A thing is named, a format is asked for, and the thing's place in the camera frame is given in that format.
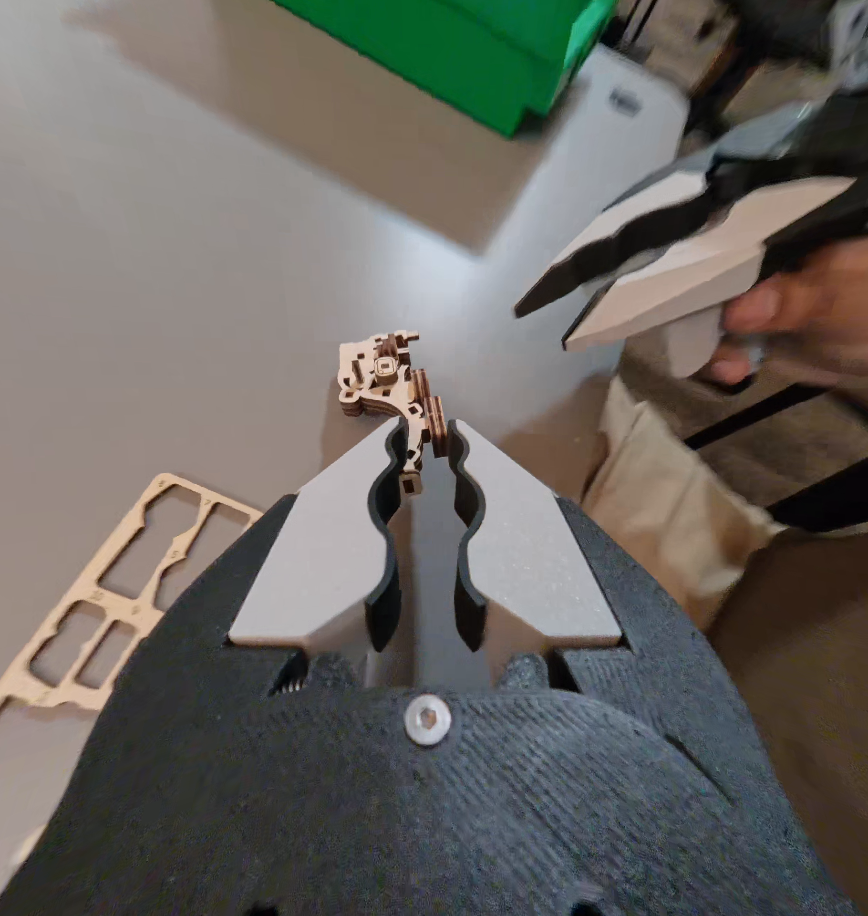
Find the green plastic bin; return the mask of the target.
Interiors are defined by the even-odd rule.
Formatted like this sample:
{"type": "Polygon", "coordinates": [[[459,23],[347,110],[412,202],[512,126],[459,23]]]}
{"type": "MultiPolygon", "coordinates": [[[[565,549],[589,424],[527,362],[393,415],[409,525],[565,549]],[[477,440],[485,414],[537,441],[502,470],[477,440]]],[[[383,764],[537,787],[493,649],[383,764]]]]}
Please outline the green plastic bin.
{"type": "Polygon", "coordinates": [[[508,138],[548,116],[615,1],[277,1],[314,28],[508,138]]]}

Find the wooden puzzle model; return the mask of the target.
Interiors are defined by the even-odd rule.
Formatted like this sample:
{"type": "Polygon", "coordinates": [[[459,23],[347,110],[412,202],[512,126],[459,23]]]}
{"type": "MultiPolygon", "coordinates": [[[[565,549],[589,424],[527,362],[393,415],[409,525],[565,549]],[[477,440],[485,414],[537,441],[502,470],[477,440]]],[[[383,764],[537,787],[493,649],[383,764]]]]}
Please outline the wooden puzzle model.
{"type": "Polygon", "coordinates": [[[339,348],[338,401],[349,417],[362,414],[405,419],[406,456],[400,480],[409,497],[421,493],[423,450],[435,457],[448,453],[448,423],[440,397],[432,394],[427,373],[413,368],[409,346],[419,332],[399,330],[379,334],[339,348]]]}

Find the olive green shirt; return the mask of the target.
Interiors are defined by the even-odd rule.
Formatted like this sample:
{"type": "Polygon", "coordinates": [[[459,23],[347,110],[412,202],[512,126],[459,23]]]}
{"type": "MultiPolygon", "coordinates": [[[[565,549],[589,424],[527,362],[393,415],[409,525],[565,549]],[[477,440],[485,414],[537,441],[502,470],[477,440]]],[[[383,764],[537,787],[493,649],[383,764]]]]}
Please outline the olive green shirt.
{"type": "Polygon", "coordinates": [[[786,531],[708,632],[819,857],[868,914],[868,531],[786,531]]]}

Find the wooden puzzle sheet frame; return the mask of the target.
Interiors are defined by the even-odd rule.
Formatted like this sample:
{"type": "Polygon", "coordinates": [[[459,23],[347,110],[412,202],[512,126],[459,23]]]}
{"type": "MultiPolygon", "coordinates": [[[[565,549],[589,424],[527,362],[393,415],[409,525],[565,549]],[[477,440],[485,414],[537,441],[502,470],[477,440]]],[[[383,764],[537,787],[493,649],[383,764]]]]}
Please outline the wooden puzzle sheet frame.
{"type": "Polygon", "coordinates": [[[156,475],[0,677],[0,714],[10,703],[34,709],[56,709],[66,705],[88,713],[100,713],[113,692],[117,676],[164,615],[155,606],[155,599],[165,573],[188,559],[206,522],[220,507],[242,515],[245,518],[244,531],[248,531],[263,516],[263,512],[256,508],[188,479],[171,473],[156,475]],[[173,487],[185,489],[199,498],[193,524],[178,533],[165,548],[138,597],[131,598],[104,586],[103,578],[109,568],[146,528],[148,508],[173,487]],[[47,643],[59,635],[66,617],[80,603],[98,607],[103,613],[103,621],[94,634],[82,643],[77,657],[61,679],[49,684],[31,670],[31,663],[47,643]],[[127,648],[101,685],[83,683],[81,676],[84,669],[118,624],[128,625],[132,630],[127,648]]]}

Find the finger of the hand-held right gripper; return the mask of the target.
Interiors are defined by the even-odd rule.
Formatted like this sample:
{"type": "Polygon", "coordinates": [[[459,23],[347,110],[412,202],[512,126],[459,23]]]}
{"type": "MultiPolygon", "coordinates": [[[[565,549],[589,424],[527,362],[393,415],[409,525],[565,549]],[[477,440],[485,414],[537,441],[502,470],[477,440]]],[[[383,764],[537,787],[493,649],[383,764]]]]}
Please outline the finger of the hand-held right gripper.
{"type": "Polygon", "coordinates": [[[670,246],[646,267],[614,281],[568,333],[565,350],[622,341],[748,291],[758,280],[765,240],[853,182],[853,177],[807,177],[751,191],[713,228],[670,246]]]}
{"type": "Polygon", "coordinates": [[[633,278],[631,259],[669,249],[697,234],[713,214],[734,198],[735,166],[715,163],[705,172],[677,171],[601,212],[546,269],[514,306],[522,319],[590,281],[611,280],[602,307],[617,319],[650,312],[648,291],[633,278]]]}

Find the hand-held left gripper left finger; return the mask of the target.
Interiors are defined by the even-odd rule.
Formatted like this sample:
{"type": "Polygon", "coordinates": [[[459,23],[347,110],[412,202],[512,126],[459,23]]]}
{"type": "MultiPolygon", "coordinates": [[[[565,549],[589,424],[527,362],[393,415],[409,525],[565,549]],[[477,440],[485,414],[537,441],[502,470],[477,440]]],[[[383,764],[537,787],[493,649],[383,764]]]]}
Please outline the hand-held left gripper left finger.
{"type": "Polygon", "coordinates": [[[390,418],[301,487],[230,627],[234,646],[338,653],[365,676],[400,615],[387,524],[401,503],[406,432],[390,418]]]}

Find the beige trousers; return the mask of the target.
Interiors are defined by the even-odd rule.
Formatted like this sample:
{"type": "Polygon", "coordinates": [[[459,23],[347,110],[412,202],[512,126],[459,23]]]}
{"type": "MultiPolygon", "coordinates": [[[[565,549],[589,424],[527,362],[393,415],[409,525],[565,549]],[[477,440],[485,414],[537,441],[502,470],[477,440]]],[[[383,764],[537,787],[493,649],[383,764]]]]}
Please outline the beige trousers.
{"type": "Polygon", "coordinates": [[[582,510],[708,632],[750,557],[784,526],[727,487],[619,377],[598,431],[602,460],[582,510]]]}

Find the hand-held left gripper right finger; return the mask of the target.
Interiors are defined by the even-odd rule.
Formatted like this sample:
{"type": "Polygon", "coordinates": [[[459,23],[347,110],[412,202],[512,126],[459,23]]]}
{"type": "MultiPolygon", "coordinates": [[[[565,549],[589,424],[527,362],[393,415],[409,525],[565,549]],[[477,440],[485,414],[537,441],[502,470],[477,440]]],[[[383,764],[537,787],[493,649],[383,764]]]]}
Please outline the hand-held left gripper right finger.
{"type": "Polygon", "coordinates": [[[489,674],[518,655],[618,646],[622,629],[555,492],[465,421],[451,420],[448,445],[466,525],[456,626],[489,674]]]}

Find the person's right hand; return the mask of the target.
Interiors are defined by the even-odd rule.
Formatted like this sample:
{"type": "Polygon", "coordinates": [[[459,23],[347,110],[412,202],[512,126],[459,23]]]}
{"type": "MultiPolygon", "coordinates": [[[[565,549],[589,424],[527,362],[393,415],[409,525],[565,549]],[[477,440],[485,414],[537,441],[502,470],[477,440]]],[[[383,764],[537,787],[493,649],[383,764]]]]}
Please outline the person's right hand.
{"type": "Polygon", "coordinates": [[[764,365],[804,384],[868,389],[868,236],[825,246],[728,302],[723,335],[700,375],[737,385],[754,373],[749,339],[764,365]]]}

